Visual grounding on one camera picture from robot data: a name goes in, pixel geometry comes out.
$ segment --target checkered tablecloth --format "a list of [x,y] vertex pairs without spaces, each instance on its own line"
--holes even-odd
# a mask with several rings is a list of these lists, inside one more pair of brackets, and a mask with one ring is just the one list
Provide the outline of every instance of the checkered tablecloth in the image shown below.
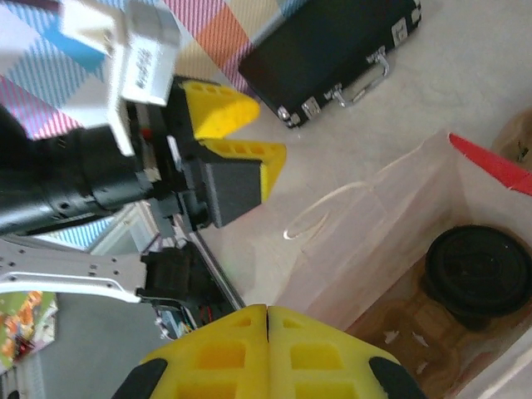
[[[128,0],[100,1],[123,9]],[[160,1],[176,16],[182,35],[177,74],[247,92],[239,60],[306,0],[142,1]],[[55,12],[0,0],[0,102],[31,138],[106,122],[105,62],[103,54],[64,37]],[[55,235],[86,248],[109,223],[105,219]]]

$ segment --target black lid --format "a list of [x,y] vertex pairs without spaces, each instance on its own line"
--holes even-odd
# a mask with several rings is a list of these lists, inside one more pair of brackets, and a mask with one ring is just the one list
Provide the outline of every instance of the black lid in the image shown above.
[[455,314],[504,316],[532,293],[532,259],[509,235],[485,226],[450,229],[426,254],[426,281]]

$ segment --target black suitcase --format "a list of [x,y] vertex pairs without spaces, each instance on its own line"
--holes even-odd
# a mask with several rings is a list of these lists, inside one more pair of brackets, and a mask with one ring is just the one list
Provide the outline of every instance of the black suitcase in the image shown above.
[[[308,0],[254,48],[239,72],[289,128],[333,99],[350,106],[389,73],[386,54],[417,29],[420,0]],[[375,64],[383,73],[353,98],[342,89]]]

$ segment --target paper bag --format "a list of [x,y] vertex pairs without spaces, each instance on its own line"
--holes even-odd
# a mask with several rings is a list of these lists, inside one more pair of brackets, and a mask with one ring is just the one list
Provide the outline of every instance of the paper bag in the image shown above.
[[[434,135],[368,181],[329,195],[285,231],[288,238],[313,236],[303,246],[277,304],[345,331],[447,229],[484,224],[510,231],[532,246],[530,193],[528,172],[457,135]],[[462,370],[448,397],[518,337],[505,336],[498,352]],[[513,358],[526,351],[514,347]],[[497,364],[494,373],[500,382],[508,379],[508,359],[503,366]],[[484,380],[475,391],[480,394],[494,381]]]

